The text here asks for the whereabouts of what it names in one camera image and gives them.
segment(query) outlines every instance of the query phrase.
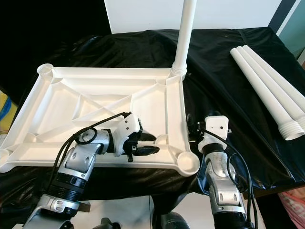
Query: white plastic pole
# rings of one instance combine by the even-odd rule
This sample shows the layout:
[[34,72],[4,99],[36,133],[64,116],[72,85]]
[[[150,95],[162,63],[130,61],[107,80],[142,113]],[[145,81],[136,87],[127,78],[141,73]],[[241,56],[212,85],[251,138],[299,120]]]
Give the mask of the white plastic pole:
[[292,140],[305,134],[305,131],[290,117],[239,51],[237,49],[231,49],[230,54],[276,121],[283,138],[285,140]]
[[272,77],[274,81],[293,99],[293,101],[305,112],[305,97],[295,89],[284,77],[273,69],[266,61],[257,55],[248,45],[244,45],[245,51]]
[[172,76],[182,75],[183,79],[186,74],[186,58],[192,34],[196,3],[197,0],[184,0],[183,2],[176,57],[171,70]]
[[292,119],[297,121],[303,130],[305,130],[305,113],[302,111],[302,109],[241,46],[238,46],[237,50],[280,102],[283,108],[292,117]]

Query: white wall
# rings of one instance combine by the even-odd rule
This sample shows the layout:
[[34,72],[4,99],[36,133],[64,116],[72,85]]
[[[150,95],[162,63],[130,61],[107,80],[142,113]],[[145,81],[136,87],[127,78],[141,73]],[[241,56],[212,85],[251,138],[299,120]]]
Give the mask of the white wall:
[[[281,0],[197,0],[194,29],[268,26]],[[105,0],[112,33],[179,29],[183,0]]]

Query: white plastic tray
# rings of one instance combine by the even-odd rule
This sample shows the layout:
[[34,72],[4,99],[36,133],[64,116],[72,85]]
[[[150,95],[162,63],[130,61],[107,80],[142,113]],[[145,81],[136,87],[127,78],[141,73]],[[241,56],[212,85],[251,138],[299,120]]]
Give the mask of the white plastic tray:
[[[160,151],[149,156],[98,155],[96,167],[172,168],[196,173],[190,151],[180,76],[170,69],[58,68],[44,64],[0,148],[0,172],[15,166],[52,166],[61,145],[76,131],[119,112],[131,111]],[[115,129],[120,118],[98,128]]]

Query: black plastic sheet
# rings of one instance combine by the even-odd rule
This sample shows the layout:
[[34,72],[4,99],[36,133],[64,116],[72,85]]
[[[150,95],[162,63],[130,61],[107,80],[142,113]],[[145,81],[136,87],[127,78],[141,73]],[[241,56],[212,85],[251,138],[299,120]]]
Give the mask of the black plastic sheet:
[[[170,68],[177,40],[176,30],[91,36],[73,44],[63,43],[44,62],[64,67]],[[245,44],[305,94],[305,71],[271,29],[193,30],[183,82],[189,131],[195,133],[196,123],[208,115],[225,115],[232,130],[228,140],[244,156],[257,195],[304,185],[305,136],[285,141],[278,132],[275,121],[230,56],[232,48]],[[202,160],[196,144],[191,148]],[[244,189],[244,168],[238,158],[232,162]],[[49,171],[45,167],[17,167],[0,174],[2,216],[23,212],[25,219]],[[153,195],[155,205],[163,202],[163,207],[168,205],[164,207],[167,211],[183,193],[207,194],[204,172],[204,163],[191,177],[168,169],[95,168],[83,199]]]

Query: yellow object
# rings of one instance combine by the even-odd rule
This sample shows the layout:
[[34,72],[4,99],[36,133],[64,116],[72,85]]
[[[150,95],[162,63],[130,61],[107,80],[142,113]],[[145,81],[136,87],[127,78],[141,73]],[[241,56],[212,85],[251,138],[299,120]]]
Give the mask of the yellow object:
[[[7,99],[8,96],[0,91],[0,111],[4,107],[4,104]],[[0,134],[7,133],[9,131],[16,110],[17,110],[17,106],[12,102],[9,112],[4,116],[2,120],[0,120]]]

